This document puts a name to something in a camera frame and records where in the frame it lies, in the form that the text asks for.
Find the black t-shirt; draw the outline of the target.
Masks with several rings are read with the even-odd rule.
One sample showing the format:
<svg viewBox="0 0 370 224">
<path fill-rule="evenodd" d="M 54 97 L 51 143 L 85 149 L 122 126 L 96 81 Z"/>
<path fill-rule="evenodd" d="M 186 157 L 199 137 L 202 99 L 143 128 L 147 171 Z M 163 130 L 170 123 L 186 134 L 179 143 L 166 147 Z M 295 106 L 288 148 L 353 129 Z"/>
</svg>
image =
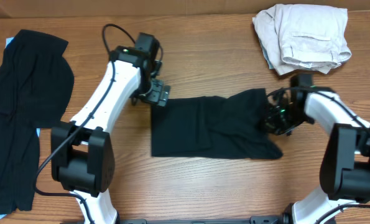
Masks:
<svg viewBox="0 0 370 224">
<path fill-rule="evenodd" d="M 282 151 L 262 125 L 267 98 L 263 88 L 229 98 L 201 96 L 171 99 L 151 109 L 154 157 L 280 159 Z"/>
</svg>

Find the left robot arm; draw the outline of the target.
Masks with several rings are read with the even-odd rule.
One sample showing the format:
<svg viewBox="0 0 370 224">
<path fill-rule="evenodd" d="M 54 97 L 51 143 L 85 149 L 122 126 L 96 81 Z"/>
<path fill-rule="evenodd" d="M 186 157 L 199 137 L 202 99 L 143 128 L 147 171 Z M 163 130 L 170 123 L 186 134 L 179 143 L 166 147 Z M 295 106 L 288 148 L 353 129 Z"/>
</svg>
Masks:
<svg viewBox="0 0 370 224">
<path fill-rule="evenodd" d="M 111 132 L 127 101 L 165 106 L 170 87 L 156 79 L 159 41 L 141 33 L 133 47 L 109 54 L 106 73 L 86 105 L 52 128 L 52 178 L 73 195 L 85 223 L 119 223 L 108 187 L 115 170 Z"/>
</svg>

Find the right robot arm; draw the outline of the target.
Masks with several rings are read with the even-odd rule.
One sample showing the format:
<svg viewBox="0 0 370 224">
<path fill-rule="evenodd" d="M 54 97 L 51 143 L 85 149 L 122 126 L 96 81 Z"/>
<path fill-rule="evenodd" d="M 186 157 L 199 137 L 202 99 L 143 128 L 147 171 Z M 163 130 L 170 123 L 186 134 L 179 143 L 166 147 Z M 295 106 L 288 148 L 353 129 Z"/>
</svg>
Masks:
<svg viewBox="0 0 370 224">
<path fill-rule="evenodd" d="M 268 94 L 265 130 L 290 135 L 302 123 L 318 123 L 329 140 L 320 167 L 320 185 L 283 214 L 251 217 L 251 223 L 335 223 L 347 208 L 370 209 L 370 123 L 349 109 L 331 88 L 315 86 L 311 74 Z"/>
</svg>

